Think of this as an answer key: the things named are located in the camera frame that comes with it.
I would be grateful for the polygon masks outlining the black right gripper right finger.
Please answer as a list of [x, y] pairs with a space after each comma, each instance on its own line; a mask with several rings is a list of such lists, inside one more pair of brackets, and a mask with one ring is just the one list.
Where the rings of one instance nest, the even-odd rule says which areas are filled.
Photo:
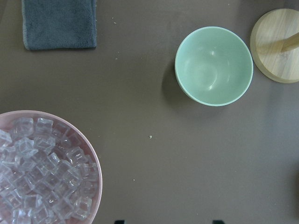
[[213, 220], [212, 224], [223, 224], [223, 220]]

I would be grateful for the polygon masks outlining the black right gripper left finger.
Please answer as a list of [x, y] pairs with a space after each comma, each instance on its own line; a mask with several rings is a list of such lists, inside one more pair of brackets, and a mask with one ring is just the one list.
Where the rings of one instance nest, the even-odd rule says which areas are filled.
[[126, 224], [126, 220], [116, 220], [114, 224]]

